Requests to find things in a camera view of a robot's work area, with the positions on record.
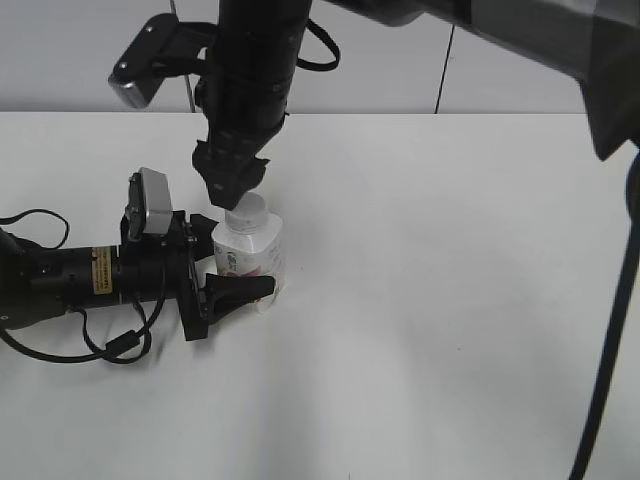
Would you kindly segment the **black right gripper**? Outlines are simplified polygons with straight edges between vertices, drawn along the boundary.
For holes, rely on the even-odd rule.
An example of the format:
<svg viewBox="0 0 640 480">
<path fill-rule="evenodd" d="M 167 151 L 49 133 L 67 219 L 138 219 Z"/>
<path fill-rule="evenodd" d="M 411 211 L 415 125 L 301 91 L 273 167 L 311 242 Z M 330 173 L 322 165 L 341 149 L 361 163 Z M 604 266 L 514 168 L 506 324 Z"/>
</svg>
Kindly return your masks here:
<svg viewBox="0 0 640 480">
<path fill-rule="evenodd" d="M 298 61 L 298 44 L 213 44 L 196 103 L 208 134 L 198 140 L 192 165 L 210 203 L 234 209 L 263 181 L 268 158 L 256 155 L 282 129 Z"/>
</svg>

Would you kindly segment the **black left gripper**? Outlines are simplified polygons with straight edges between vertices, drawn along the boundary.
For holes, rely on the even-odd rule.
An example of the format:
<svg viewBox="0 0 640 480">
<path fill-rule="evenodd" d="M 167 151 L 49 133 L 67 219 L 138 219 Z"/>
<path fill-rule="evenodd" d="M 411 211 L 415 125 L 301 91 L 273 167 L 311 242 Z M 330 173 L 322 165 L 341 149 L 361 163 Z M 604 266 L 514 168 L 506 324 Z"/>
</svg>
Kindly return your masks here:
<svg viewBox="0 0 640 480">
<path fill-rule="evenodd" d="M 235 310 L 272 295 L 276 286 L 272 276 L 207 274 L 204 303 L 196 262 L 214 255 L 212 232 L 217 225 L 204 215 L 188 216 L 178 210 L 166 235 L 144 235 L 140 241 L 131 241 L 124 217 L 120 222 L 117 275 L 122 301 L 176 300 L 185 339 L 195 341 L 208 336 L 208 324 L 214 325 Z"/>
</svg>

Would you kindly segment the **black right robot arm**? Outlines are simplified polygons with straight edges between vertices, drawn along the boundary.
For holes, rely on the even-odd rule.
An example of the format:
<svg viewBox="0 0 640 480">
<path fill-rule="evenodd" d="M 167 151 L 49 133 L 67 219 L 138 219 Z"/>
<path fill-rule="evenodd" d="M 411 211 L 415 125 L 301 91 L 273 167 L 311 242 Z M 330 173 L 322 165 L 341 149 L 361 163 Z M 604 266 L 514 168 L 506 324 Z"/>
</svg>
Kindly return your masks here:
<svg viewBox="0 0 640 480">
<path fill-rule="evenodd" d="M 347 1 L 344 8 L 404 26 L 431 14 L 573 78 L 597 156 L 639 139 L 639 5 L 635 1 Z M 256 188 L 259 151 L 284 124 L 307 1 L 223 1 L 200 99 L 209 123 L 192 163 L 210 202 L 233 209 Z"/>
</svg>

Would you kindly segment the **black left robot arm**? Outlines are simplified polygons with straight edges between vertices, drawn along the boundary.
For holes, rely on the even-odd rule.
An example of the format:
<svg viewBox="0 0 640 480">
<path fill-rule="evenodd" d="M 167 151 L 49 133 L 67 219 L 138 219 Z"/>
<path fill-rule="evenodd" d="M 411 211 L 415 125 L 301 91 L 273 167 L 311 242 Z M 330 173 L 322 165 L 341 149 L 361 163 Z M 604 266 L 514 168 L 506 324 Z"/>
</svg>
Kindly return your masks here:
<svg viewBox="0 0 640 480">
<path fill-rule="evenodd" d="M 196 264 L 213 255 L 216 221 L 176 211 L 163 235 L 132 240 L 120 222 L 118 245 L 49 249 L 1 235 L 1 325 L 8 330 L 62 316 L 74 307 L 102 308 L 160 297 L 178 304 L 184 336 L 204 339 L 210 326 L 236 309 L 274 293 L 271 276 L 199 276 Z"/>
</svg>

